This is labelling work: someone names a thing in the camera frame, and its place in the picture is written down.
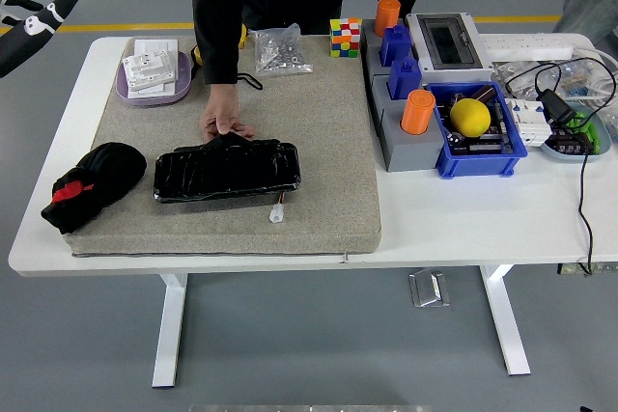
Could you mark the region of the person's right hand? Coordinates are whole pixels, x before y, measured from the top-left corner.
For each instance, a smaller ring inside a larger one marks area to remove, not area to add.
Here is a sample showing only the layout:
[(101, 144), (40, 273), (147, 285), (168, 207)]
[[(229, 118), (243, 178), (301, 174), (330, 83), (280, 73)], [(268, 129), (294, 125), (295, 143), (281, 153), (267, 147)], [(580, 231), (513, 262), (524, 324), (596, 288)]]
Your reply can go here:
[(204, 141), (218, 135), (236, 133), (247, 140), (255, 136), (255, 127), (239, 118), (239, 92), (236, 84), (212, 84), (199, 126)]

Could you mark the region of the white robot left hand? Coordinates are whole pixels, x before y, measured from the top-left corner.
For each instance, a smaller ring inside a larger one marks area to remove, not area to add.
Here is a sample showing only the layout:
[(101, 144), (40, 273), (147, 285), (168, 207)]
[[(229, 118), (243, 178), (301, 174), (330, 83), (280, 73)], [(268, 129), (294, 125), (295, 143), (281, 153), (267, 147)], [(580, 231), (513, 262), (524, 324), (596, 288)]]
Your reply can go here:
[(38, 53), (56, 34), (78, 0), (53, 0), (43, 5), (35, 0), (1, 0), (1, 6), (20, 7), (27, 17), (1, 10), (1, 26), (10, 29), (1, 36), (1, 77)]

